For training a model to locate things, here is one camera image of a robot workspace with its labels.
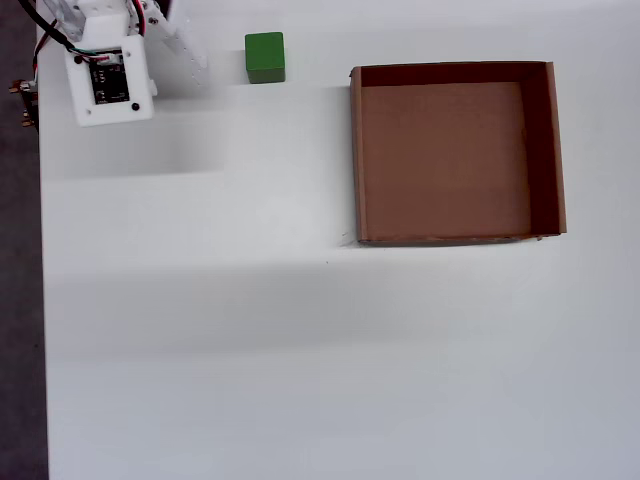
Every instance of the open cardboard box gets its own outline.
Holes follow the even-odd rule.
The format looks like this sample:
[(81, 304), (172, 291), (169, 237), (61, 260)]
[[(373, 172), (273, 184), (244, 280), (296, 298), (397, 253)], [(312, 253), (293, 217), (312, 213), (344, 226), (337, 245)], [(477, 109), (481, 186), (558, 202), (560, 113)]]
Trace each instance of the open cardboard box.
[(552, 63), (356, 67), (351, 100), (361, 242), (566, 232)]

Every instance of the green cube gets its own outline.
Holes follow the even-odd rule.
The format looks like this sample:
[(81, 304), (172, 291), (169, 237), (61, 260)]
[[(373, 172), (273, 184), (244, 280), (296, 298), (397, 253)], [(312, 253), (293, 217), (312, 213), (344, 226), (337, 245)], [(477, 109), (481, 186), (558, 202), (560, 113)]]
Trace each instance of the green cube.
[(249, 82), (284, 82), (284, 37), (282, 32), (245, 35), (244, 49)]

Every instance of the white table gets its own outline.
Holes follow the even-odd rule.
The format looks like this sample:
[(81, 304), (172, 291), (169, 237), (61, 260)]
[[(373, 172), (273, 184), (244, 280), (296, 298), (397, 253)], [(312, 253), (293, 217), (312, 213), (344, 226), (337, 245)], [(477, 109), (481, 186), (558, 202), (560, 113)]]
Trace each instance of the white table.
[[(52, 480), (638, 478), (638, 4), (191, 7), (213, 87), (150, 52), (150, 122), (41, 57)], [(569, 233), (358, 248), (351, 68), (491, 59), (555, 62)]]

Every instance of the black circuit board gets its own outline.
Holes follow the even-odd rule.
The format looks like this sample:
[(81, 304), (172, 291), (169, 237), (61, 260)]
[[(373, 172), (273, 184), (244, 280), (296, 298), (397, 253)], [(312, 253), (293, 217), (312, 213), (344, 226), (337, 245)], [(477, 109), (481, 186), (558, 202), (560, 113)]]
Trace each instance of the black circuit board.
[(117, 54), (119, 62), (115, 64), (100, 65), (97, 62), (89, 63), (89, 73), (96, 105), (129, 101), (129, 88), (122, 52), (117, 52)]

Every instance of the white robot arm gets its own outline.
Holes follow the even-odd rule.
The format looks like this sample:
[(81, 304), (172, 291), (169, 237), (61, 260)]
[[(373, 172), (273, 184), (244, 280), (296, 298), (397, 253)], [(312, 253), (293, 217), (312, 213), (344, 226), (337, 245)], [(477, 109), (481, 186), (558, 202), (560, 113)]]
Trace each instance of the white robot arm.
[[(207, 57), (191, 34), (189, 18), (178, 0), (166, 12), (154, 0), (44, 2), (61, 30), (56, 34), (49, 26), (47, 32), (67, 49), (69, 85), (81, 126), (153, 117), (157, 89), (149, 78), (145, 41), (164, 42), (184, 58), (194, 82), (206, 83)], [(28, 6), (25, 10), (34, 17)], [(42, 26), (42, 17), (34, 20)]]

